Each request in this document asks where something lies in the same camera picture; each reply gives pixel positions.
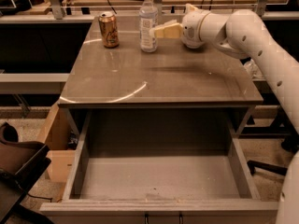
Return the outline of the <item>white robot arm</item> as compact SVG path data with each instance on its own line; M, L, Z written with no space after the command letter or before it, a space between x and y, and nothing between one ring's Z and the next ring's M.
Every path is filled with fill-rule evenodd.
M258 65L295 129L299 129L299 63L270 35L253 11L215 14L190 4L181 23L168 21L149 30L154 38L181 38L189 48L204 43L234 58ZM287 168L276 203L248 204L245 210L205 211L194 224L299 224L299 154Z

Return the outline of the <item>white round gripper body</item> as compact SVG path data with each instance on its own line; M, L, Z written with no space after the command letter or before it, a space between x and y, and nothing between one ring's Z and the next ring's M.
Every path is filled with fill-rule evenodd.
M182 19L182 37L181 41L187 44L199 44L204 42L200 39L200 28L209 11L198 9L187 13Z

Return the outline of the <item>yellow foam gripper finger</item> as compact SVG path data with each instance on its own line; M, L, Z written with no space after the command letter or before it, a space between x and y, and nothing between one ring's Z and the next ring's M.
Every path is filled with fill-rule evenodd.
M182 27L179 23L160 25L149 30L149 35L153 38L180 38Z
M195 11L195 10L197 10L197 7L196 7L196 6L194 6L194 5L192 5L192 4L189 4L189 3L187 3L187 4L185 5L185 12L186 12L186 13L189 13L189 12L192 12L192 11Z

